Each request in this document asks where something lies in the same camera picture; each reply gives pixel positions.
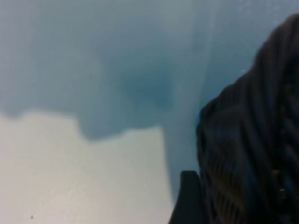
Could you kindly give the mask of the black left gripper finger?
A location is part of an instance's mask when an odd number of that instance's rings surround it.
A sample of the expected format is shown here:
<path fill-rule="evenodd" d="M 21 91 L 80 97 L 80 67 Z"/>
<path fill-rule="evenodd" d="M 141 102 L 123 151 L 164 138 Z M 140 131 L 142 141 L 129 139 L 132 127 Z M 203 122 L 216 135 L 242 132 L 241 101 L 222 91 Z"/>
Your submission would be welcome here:
<path fill-rule="evenodd" d="M 208 224 L 208 214 L 204 205 L 202 184 L 195 171 L 180 174 L 179 195 L 169 220 L 169 224 Z"/>

